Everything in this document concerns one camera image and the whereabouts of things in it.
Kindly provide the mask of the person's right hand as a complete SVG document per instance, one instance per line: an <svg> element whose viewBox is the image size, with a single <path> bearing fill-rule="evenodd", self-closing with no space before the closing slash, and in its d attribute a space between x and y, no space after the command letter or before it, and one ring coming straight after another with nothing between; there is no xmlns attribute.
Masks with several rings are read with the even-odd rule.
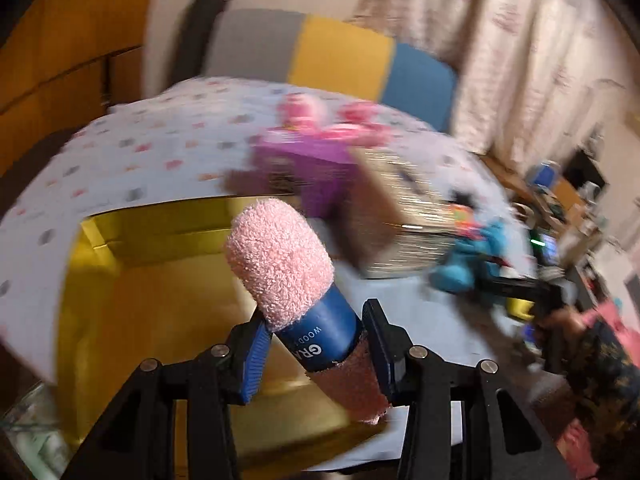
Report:
<svg viewBox="0 0 640 480"><path fill-rule="evenodd" d="M545 318L541 318L537 326L541 330L559 330L569 344L576 344L587 328L582 315L573 306L554 310Z"/></svg>

